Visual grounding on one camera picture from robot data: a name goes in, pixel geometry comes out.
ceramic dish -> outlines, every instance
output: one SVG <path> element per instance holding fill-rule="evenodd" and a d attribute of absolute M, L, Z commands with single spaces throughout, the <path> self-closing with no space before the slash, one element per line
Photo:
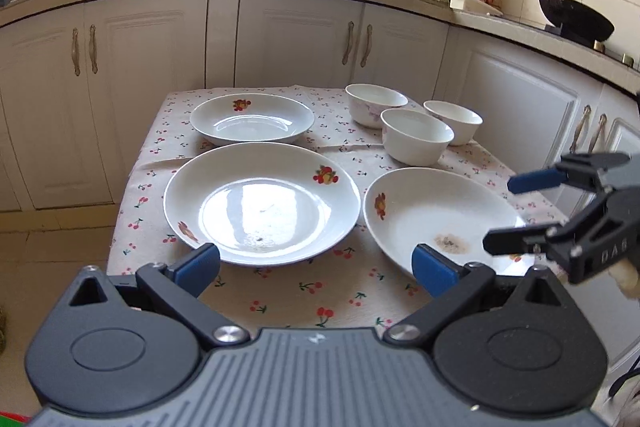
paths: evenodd
<path fill-rule="evenodd" d="M 380 114 L 385 109 L 404 107 L 409 103 L 404 94 L 374 84 L 351 84 L 344 90 L 349 99 L 351 118 L 373 129 L 382 129 Z"/>
<path fill-rule="evenodd" d="M 201 103 L 191 125 L 213 145 L 273 141 L 292 143 L 314 124 L 303 103 L 266 93 L 226 94 Z"/>
<path fill-rule="evenodd" d="M 488 188 L 439 169 L 398 169 L 367 189 L 364 218 L 380 248 L 412 273 L 412 253 L 426 243 L 454 263 L 479 261 L 498 275 L 524 275 L 533 255 L 492 257 L 482 248 L 489 229 L 521 227 L 516 210 Z"/>
<path fill-rule="evenodd" d="M 276 266 L 308 259 L 345 237 L 360 213 L 350 176 L 324 156 L 280 143 L 213 149 L 183 165 L 164 191 L 164 215 L 192 248 L 222 261 Z"/>
<path fill-rule="evenodd" d="M 381 119 L 385 150 L 399 162 L 414 167 L 436 164 L 454 137 L 447 124 L 410 109 L 387 109 Z"/>
<path fill-rule="evenodd" d="M 440 100 L 428 100 L 424 102 L 424 108 L 427 114 L 434 116 L 438 120 L 442 120 L 453 129 L 455 134 L 451 145 L 465 145 L 469 143 L 476 133 L 476 130 L 482 124 L 480 115 L 472 110 L 449 102 L 441 102 Z"/>

cabinet door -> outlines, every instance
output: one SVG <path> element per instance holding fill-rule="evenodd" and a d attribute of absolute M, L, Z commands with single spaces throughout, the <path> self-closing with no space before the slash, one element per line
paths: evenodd
<path fill-rule="evenodd" d="M 0 212 L 7 210 L 20 210 L 20 204 L 15 198 L 14 189 L 4 170 L 2 158 L 0 158 Z"/>
<path fill-rule="evenodd" d="M 236 87 L 347 86 L 361 13 L 347 0 L 240 0 Z"/>
<path fill-rule="evenodd" d="M 604 86 L 596 122 L 607 116 L 600 133 L 596 152 L 640 153 L 640 117 L 638 104 L 623 93 Z M 590 200 L 585 195 L 578 204 L 582 208 Z M 582 313 L 589 319 L 609 355 L 612 377 L 624 373 L 640 355 L 640 306 L 638 300 L 627 299 L 608 273 L 601 273 L 579 286 L 567 288 Z"/>
<path fill-rule="evenodd" d="M 551 58 L 452 28 L 435 96 L 482 116 L 476 140 L 514 171 L 526 172 L 568 152 L 584 107 L 594 112 L 601 92 L 601 83 Z M 592 126 L 593 113 L 578 149 Z"/>
<path fill-rule="evenodd" d="M 167 94 L 205 87 L 206 20 L 207 0 L 101 0 L 85 5 L 89 90 L 114 201 L 122 198 Z"/>
<path fill-rule="evenodd" d="M 2 103 L 35 208 L 111 201 L 89 100 L 82 10 L 58 9 L 0 30 Z"/>
<path fill-rule="evenodd" d="M 397 89 L 418 103 L 431 100 L 448 29 L 439 21 L 367 4 L 353 82 Z"/>

table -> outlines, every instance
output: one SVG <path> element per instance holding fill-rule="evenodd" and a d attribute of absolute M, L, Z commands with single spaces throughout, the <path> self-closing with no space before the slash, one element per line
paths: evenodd
<path fill-rule="evenodd" d="M 404 166 L 386 154 L 379 130 L 351 121 L 341 89 L 292 86 L 170 93 L 130 174 L 111 245 L 110 275 L 130 274 L 150 262 L 171 264 L 189 250 L 167 224 L 162 196 L 181 165 L 212 149 L 191 127 L 190 114 L 210 98 L 256 91 L 288 96 L 310 107 L 316 122 L 297 145 L 339 163 L 363 195 L 380 175 Z M 410 105 L 423 110 L 414 102 Z M 512 171 L 475 142 L 448 148 L 437 167 L 500 194 L 528 223 L 564 219 L 540 193 L 510 194 L 506 182 Z M 430 296 L 386 258 L 361 214 L 343 241 L 309 261 L 274 268 L 223 264 L 200 299 L 252 333 L 259 327 L 286 326 L 375 327 L 380 333 L 426 304 Z"/>

floor tile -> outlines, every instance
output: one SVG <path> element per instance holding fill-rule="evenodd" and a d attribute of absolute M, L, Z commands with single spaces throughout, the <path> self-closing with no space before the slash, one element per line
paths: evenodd
<path fill-rule="evenodd" d="M 0 233 L 0 262 L 22 261 L 28 232 Z"/>
<path fill-rule="evenodd" d="M 101 261 L 109 256 L 113 227 L 31 232 L 25 261 Z"/>

